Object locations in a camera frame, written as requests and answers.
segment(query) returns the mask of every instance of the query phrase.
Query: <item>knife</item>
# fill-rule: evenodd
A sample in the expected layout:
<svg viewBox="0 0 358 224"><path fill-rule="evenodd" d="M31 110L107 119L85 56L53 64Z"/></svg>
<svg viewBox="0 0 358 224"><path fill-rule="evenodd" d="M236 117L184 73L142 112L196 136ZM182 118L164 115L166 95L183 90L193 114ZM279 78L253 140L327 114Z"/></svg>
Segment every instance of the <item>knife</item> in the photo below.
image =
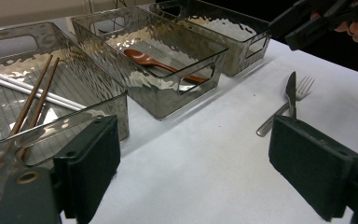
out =
<svg viewBox="0 0 358 224"><path fill-rule="evenodd" d="M296 71L290 75L286 85L286 97L289 103L289 117L296 119Z"/></svg>

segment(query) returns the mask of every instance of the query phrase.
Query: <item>butter knife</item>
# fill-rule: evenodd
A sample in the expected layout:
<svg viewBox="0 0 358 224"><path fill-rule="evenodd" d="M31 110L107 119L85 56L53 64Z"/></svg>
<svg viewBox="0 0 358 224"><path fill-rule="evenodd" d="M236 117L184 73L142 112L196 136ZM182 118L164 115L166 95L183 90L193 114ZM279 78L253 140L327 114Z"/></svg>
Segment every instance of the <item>butter knife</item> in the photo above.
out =
<svg viewBox="0 0 358 224"><path fill-rule="evenodd" d="M296 119L296 71L290 75L286 85L286 97L289 103L289 117Z"/></svg>
<svg viewBox="0 0 358 224"><path fill-rule="evenodd" d="M294 93L295 93L294 104L295 104L295 108L296 108L296 72L293 72L287 81L285 96L287 97L287 92L292 91L292 90L294 90ZM283 114L283 112L285 110L287 110L290 107L290 105L292 105L292 115L293 115L293 104L289 104L289 98L287 97L287 99L288 99L288 102L286 104L284 104L279 110L277 110L271 117L269 117L269 119L267 119L266 122L264 122L260 126L260 128L257 129L256 133L258 136L260 136L260 137L266 136L266 134L272 128L272 121L274 120L274 116L277 114L279 114L279 115Z"/></svg>

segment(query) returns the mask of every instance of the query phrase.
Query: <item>dark background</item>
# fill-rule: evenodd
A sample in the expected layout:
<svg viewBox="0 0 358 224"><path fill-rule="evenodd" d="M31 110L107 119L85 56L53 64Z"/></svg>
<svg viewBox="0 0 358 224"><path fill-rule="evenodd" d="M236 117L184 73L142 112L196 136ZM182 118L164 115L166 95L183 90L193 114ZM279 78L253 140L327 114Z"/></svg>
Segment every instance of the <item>dark background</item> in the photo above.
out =
<svg viewBox="0 0 358 224"><path fill-rule="evenodd" d="M296 2L294 0L241 1L241 3L237 1L234 3L234 1L229 0L203 1L264 21L272 21ZM285 44L283 37L273 39ZM331 63L337 63L358 71L358 43L355 43L346 33L328 32L327 35L302 50Z"/></svg>

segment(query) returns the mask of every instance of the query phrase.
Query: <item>white tablecloth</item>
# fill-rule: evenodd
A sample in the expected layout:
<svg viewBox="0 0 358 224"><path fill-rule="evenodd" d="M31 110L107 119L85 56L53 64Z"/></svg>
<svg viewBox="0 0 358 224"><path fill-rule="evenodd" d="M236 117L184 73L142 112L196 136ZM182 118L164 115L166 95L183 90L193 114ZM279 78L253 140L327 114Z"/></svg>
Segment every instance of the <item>white tablecloth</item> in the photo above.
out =
<svg viewBox="0 0 358 224"><path fill-rule="evenodd" d="M293 71L316 78L297 118L358 153L358 72L271 40L259 68L163 121L129 98L130 137L92 223L325 223L269 163L270 133L255 133Z"/></svg>

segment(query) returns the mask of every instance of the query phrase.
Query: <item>bin handle cutout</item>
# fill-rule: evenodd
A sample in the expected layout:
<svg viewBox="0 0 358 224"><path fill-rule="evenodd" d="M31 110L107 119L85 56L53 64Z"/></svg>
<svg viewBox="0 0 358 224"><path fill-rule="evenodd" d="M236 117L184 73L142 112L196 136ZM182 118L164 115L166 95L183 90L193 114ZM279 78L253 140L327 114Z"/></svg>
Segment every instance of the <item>bin handle cutout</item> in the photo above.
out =
<svg viewBox="0 0 358 224"><path fill-rule="evenodd" d="M39 45L31 35L22 35L14 38L0 39L0 59L13 57L39 49Z"/></svg>
<svg viewBox="0 0 358 224"><path fill-rule="evenodd" d="M208 77L205 77L205 76L200 77L199 75L193 75L193 74L199 73L199 71L206 69L207 67L210 67L212 70L211 74ZM213 77L214 69L215 69L215 64L210 63L210 64L207 64L207 65L201 67L200 69L198 69L194 72L191 72L190 74L188 74L184 77L179 77L180 80L179 80L179 85L178 85L178 89L177 89L178 95L183 95L190 91L199 91L200 90L199 86L202 85L203 83L207 82L208 80L210 80ZM194 81L193 79L189 79L189 77L199 77L199 78L202 78L202 80Z"/></svg>

